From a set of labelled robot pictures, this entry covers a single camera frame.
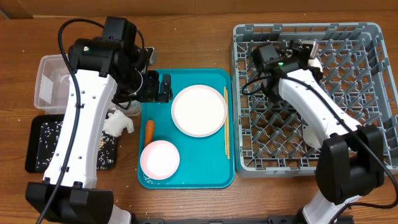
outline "white cloth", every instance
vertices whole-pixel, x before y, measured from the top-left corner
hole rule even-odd
[[[122,135],[124,128],[127,128],[129,133],[134,131],[132,119],[126,117],[121,111],[116,110],[114,113],[108,113],[109,118],[105,119],[103,131],[115,137]]]

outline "dish rack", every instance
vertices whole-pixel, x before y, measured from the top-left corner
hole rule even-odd
[[[256,74],[250,59],[253,49],[271,43],[284,50],[291,40],[319,43],[321,87],[362,125],[375,124],[383,131],[384,163],[398,172],[398,94],[377,24],[241,24],[234,28],[231,46],[238,175],[292,177],[315,172],[320,149],[304,143],[306,124],[296,110],[286,101],[271,103],[261,92],[241,94],[241,87]]]

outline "white plate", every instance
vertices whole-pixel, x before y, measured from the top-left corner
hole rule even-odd
[[[206,85],[185,88],[173,100],[174,124],[192,137],[200,138],[216,133],[224,125],[226,114],[224,97]]]

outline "plastic box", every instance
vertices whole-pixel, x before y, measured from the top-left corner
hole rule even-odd
[[[46,114],[64,114],[68,104],[69,84],[69,72],[62,56],[42,57],[36,78],[35,107],[45,110]],[[141,112],[141,103],[133,101],[128,110],[111,103],[109,110],[120,110],[126,116],[135,116]]]
[[[232,64],[236,171],[242,177],[313,175],[319,149],[306,145],[306,126],[286,101],[276,104],[261,92],[241,94],[254,78],[250,53],[272,43],[284,50],[291,40],[316,40],[323,65],[321,87],[361,124],[384,133],[384,162],[398,165],[397,90],[380,27],[375,23],[242,24],[233,31]]]

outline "cable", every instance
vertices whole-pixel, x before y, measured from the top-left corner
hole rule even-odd
[[[79,85],[78,85],[78,82],[77,82],[77,79],[76,79],[76,76],[75,76],[75,72],[73,71],[72,67],[70,66],[69,60],[67,58],[67,55],[66,55],[65,50],[63,49],[63,45],[62,45],[62,32],[63,32],[64,28],[66,28],[67,25],[69,25],[69,24],[71,24],[73,22],[88,22],[90,24],[94,24],[94,25],[97,25],[97,26],[99,26],[101,28],[104,28],[104,26],[102,24],[99,24],[99,23],[97,23],[95,21],[91,21],[91,20],[88,20],[88,19],[71,19],[69,21],[66,21],[64,24],[62,24],[62,26],[60,27],[60,30],[58,31],[58,46],[60,48],[63,61],[65,62],[65,65],[68,68],[70,76],[72,77],[72,80],[73,80],[73,84],[75,86],[76,105],[77,106],[76,106],[75,120],[73,122],[72,133],[70,135],[70,140],[69,140],[69,144],[68,144],[68,148],[67,148],[67,153],[65,154],[65,159],[63,160],[63,164],[62,164],[60,175],[58,177],[57,183],[55,184],[55,188],[54,188],[49,200],[45,204],[45,207],[42,210],[42,213],[40,214],[40,217],[37,219],[36,224],[42,223],[45,214],[47,213],[48,209],[50,208],[51,203],[54,200],[55,195],[57,194],[57,191],[58,191],[58,189],[61,186],[63,176],[65,175],[65,171],[66,171],[66,169],[68,167],[68,161],[69,161],[70,153],[72,151],[73,142],[75,141],[77,126],[78,126],[78,122],[79,122],[80,105],[81,105],[81,103],[80,103],[80,89],[79,89]]]
[[[141,33],[141,31],[139,31],[139,30],[137,30],[137,33],[138,33],[138,35],[139,35],[139,37],[141,38],[141,51],[140,51],[140,55],[139,55],[139,59],[138,59],[138,61],[134,64],[134,67],[136,68],[136,67],[138,67],[141,63],[142,63],[142,61],[144,60],[144,57],[145,57],[145,42],[144,42],[144,37],[142,36],[142,33]]]
[[[390,178],[392,184],[394,185],[394,188],[396,190],[396,199],[394,202],[392,202],[389,205],[375,205],[371,203],[364,203],[364,202],[350,202],[345,204],[336,214],[335,216],[329,221],[329,224],[333,224],[335,220],[349,207],[359,205],[359,206],[365,206],[365,207],[371,207],[371,208],[381,208],[381,209],[388,209],[388,208],[394,208],[396,205],[398,205],[398,183],[395,180],[394,176],[391,174],[389,169],[383,164],[382,161],[380,161],[377,156],[370,150],[370,148],[354,133],[354,131],[347,126],[347,124],[344,122],[343,119],[341,119],[337,113],[333,110],[333,108],[328,104],[328,102],[319,94],[316,90],[311,85],[308,85],[300,80],[297,80],[295,78],[287,77],[287,80],[299,83],[309,90],[311,90],[318,98],[319,100],[322,101],[322,103],[329,109],[329,111],[332,113],[332,115],[337,119],[337,121],[350,133],[354,136],[355,140],[371,155],[372,159],[374,159],[379,166],[381,166],[384,170],[384,172],[387,174],[387,176]]]
[[[260,81],[260,80],[271,79],[271,78],[272,78],[272,77],[270,77],[270,76],[259,77],[259,78],[255,78],[255,79],[251,80],[250,82],[247,82],[246,84],[244,84],[244,85],[242,86],[242,94],[245,95],[245,96],[249,96],[249,95],[253,95],[253,94],[258,93],[258,92],[261,90],[261,88],[258,88],[257,90],[254,90],[254,91],[249,92],[249,93],[245,93],[245,92],[244,92],[244,89],[247,88],[250,84],[253,84],[253,83],[258,82],[258,81]]]

